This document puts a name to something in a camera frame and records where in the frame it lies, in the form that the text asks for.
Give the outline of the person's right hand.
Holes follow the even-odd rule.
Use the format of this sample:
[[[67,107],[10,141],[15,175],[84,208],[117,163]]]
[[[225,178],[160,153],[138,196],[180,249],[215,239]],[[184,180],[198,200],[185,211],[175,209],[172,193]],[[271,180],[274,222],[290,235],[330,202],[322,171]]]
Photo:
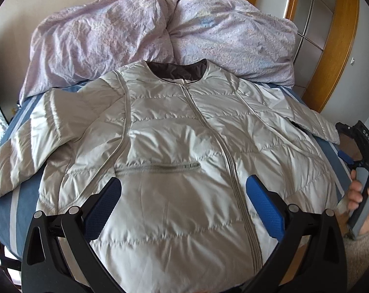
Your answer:
[[[349,190],[347,193],[348,205],[347,209],[349,211],[355,211],[360,203],[363,201],[363,196],[361,194],[361,189],[363,188],[362,183],[357,180],[357,172],[355,170],[351,171],[352,183],[349,185]],[[369,233],[369,214],[365,219],[363,226],[360,229],[359,235],[365,235]]]

